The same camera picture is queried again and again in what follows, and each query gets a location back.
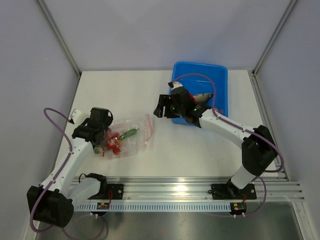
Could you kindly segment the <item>green toy chili pepper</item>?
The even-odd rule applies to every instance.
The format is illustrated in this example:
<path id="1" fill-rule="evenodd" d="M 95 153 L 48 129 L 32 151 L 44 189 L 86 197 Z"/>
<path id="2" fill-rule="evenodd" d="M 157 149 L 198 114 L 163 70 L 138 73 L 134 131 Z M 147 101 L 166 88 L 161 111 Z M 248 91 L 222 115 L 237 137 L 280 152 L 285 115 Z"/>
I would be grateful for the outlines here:
<path id="1" fill-rule="evenodd" d="M 130 129 L 126 132 L 124 132 L 122 135 L 119 136 L 119 140 L 122 141 L 126 138 L 129 138 L 131 136 L 134 136 L 137 132 L 139 131 L 139 128 L 133 128 L 133 129 Z"/>

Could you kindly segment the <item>clear zip top bag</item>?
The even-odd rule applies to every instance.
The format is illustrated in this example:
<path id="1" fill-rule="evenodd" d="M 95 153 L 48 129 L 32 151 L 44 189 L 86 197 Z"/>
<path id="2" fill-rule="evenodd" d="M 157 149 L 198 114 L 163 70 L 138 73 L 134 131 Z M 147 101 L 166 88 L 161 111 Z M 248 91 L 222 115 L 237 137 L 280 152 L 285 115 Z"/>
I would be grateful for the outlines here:
<path id="1" fill-rule="evenodd" d="M 153 136 L 149 114 L 119 118 L 112 122 L 103 141 L 93 149 L 95 155 L 112 160 L 142 152 Z"/>

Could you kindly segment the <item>grey toy fish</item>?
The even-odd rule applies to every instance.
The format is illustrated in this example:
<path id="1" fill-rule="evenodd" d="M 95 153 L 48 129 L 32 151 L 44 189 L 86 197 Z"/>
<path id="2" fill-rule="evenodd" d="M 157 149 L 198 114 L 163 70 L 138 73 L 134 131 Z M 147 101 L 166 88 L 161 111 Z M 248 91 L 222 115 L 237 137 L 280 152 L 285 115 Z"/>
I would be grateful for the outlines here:
<path id="1" fill-rule="evenodd" d="M 207 103 L 214 95 L 212 93 L 199 93 L 193 95 L 193 98 L 196 103 Z"/>

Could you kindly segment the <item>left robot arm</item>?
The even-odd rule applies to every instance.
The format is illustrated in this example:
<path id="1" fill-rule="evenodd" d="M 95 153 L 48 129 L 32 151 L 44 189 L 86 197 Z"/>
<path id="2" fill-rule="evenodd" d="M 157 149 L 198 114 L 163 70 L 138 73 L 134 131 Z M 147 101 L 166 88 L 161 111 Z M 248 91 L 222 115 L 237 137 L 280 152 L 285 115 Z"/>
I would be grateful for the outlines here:
<path id="1" fill-rule="evenodd" d="M 39 186 L 32 185 L 27 191 L 29 225 L 36 233 L 41 230 L 35 227 L 34 221 L 64 228 L 75 208 L 85 200 L 93 196 L 103 199 L 110 195 L 107 178 L 97 173 L 87 174 L 74 188 L 71 188 L 71 183 L 88 155 L 105 140 L 113 114 L 108 109 L 93 107 L 88 117 L 74 110 L 65 119 L 76 127 L 71 136 L 62 133 L 68 144 L 64 159 Z"/>

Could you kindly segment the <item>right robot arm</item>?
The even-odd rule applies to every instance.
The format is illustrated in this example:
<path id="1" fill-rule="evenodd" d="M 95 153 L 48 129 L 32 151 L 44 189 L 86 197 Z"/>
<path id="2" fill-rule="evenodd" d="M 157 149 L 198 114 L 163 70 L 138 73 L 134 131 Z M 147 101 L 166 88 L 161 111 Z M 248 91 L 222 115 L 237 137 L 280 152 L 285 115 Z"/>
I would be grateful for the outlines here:
<path id="1" fill-rule="evenodd" d="M 183 86 L 173 87 L 170 94 L 161 94 L 153 114 L 162 118 L 183 118 L 188 124 L 212 131 L 234 143 L 241 150 L 241 166 L 227 183 L 212 189 L 213 199 L 240 200 L 250 198 L 251 182 L 269 167 L 278 156 L 267 127 L 247 127 L 217 113 L 208 100 L 214 94 L 201 94 L 198 100 Z"/>

